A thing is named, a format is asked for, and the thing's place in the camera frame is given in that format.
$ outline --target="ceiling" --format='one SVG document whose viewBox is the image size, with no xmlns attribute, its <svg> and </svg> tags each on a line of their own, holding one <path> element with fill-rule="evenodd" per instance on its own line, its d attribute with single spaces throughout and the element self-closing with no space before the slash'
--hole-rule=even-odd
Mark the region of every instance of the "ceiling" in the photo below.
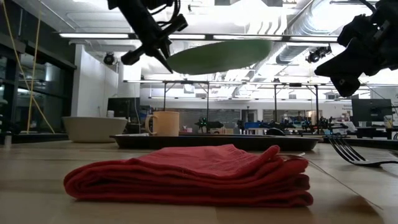
<svg viewBox="0 0 398 224">
<path fill-rule="evenodd" d="M 59 32 L 133 32 L 118 9 L 109 11 L 107 0 L 14 0 L 36 16 L 39 10 L 42 19 Z M 190 34 L 290 34 L 290 35 L 338 35 L 341 27 L 358 14 L 371 12 L 362 5 L 330 4 L 330 0 L 313 0 L 313 4 L 303 10 L 301 16 L 295 16 L 310 0 L 284 1 L 283 7 L 269 7 L 262 0 L 238 0 L 229 6 L 217 6 L 219 0 L 182 0 L 181 13 L 187 18 L 189 26 L 182 33 Z M 167 21 L 172 14 L 172 7 L 154 16 L 157 21 Z M 115 51 L 122 55 L 128 50 L 140 46 L 139 40 L 72 40 L 86 45 L 86 49 L 99 59 L 105 52 Z M 170 49 L 172 54 L 181 50 L 209 44 L 209 41 L 175 40 Z M 147 79 L 167 80 L 188 78 L 192 80 L 239 81 L 246 78 L 252 82 L 270 82 L 279 78 L 281 82 L 328 83 L 329 78 L 313 74 L 317 65 L 327 61 L 332 55 L 318 63 L 308 64 L 305 57 L 311 46 L 274 44 L 273 51 L 261 63 L 256 64 L 254 72 L 231 76 L 228 72 L 187 76 L 171 75 L 158 61 L 146 56 L 141 57 L 142 74 Z M 332 44 L 333 55 L 344 50 Z M 275 60 L 285 55 L 289 63 L 278 64 Z M 398 84 L 392 72 L 383 70 L 375 77 L 362 77 L 367 83 Z M 229 89 L 237 92 L 241 88 Z"/>
</svg>

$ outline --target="folded towel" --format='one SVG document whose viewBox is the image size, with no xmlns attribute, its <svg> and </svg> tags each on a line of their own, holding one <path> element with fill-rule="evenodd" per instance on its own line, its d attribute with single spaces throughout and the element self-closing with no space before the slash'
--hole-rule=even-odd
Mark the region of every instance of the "folded towel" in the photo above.
<svg viewBox="0 0 398 224">
<path fill-rule="evenodd" d="M 307 206 L 308 161 L 261 155 L 233 145 L 168 147 L 146 156 L 95 162 L 70 172 L 66 192 L 77 199 L 192 205 Z"/>
</svg>

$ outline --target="yellow cable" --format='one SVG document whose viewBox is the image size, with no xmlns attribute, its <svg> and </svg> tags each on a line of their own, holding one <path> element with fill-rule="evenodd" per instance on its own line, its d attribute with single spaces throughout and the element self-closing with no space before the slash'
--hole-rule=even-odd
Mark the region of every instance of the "yellow cable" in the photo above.
<svg viewBox="0 0 398 224">
<path fill-rule="evenodd" d="M 25 81 L 27 90 L 28 90 L 28 91 L 33 91 L 33 90 L 31 90 L 31 89 L 29 88 L 29 84 L 28 84 L 28 82 L 27 82 L 27 80 L 26 80 L 26 76 L 25 76 L 25 73 L 24 73 L 24 69 L 22 68 L 21 61 L 19 60 L 18 52 L 17 52 L 17 50 L 16 50 L 16 46 L 15 46 L 15 42 L 14 42 L 14 38 L 13 38 L 13 36 L 12 36 L 10 21 L 9 21 L 8 14 L 7 14 L 6 2 L 4 1 L 4 2 L 2 3 L 2 5 L 3 5 L 3 9 L 4 9 L 4 15 L 5 15 L 5 17 L 6 17 L 8 32 L 9 32 L 9 34 L 10 34 L 10 38 L 11 38 L 11 42 L 12 42 L 12 47 L 14 48 L 14 53 L 15 53 L 15 56 L 16 56 L 16 60 L 17 60 L 19 69 L 21 70 L 22 76 L 24 77 L 24 81 Z M 47 123 L 47 125 L 50 127 L 50 129 L 51 129 L 51 131 L 53 132 L 53 134 L 55 134 L 55 131 L 53 130 L 53 128 L 51 127 L 51 125 L 50 125 L 49 122 L 47 121 L 47 118 L 44 116 L 44 114 L 43 114 L 42 110 L 40 109 L 40 106 L 39 106 L 39 104 L 37 103 L 36 99 L 33 98 L 32 100 L 33 100 L 33 102 L 35 103 L 35 105 L 36 105 L 38 111 L 39 111 L 40 114 L 42 115 L 44 121 L 45 121 L 45 122 Z"/>
<path fill-rule="evenodd" d="M 40 24 L 42 20 L 42 5 L 39 5 L 39 21 L 37 22 L 37 32 L 36 32 L 36 46 L 35 46 L 35 57 L 33 59 L 33 72 L 32 72 L 32 80 L 30 82 L 30 89 L 33 90 L 33 84 L 35 79 L 36 72 L 36 60 L 37 60 L 37 47 L 39 46 L 39 33 L 40 33 Z M 30 119 L 32 117 L 32 99 L 33 99 L 33 91 L 30 91 L 30 100 L 29 100 L 29 114 L 27 117 L 27 130 L 26 133 L 29 134 L 30 129 Z"/>
</svg>

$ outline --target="mug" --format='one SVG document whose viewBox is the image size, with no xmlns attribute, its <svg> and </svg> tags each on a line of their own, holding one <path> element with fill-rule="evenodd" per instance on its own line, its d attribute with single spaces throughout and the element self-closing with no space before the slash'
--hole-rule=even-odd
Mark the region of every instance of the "mug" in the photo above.
<svg viewBox="0 0 398 224">
<path fill-rule="evenodd" d="M 149 121 L 154 119 L 154 128 L 151 132 L 149 130 Z M 180 113 L 157 111 L 154 115 L 149 115 L 145 120 L 146 131 L 154 136 L 178 136 L 180 131 Z"/>
</svg>

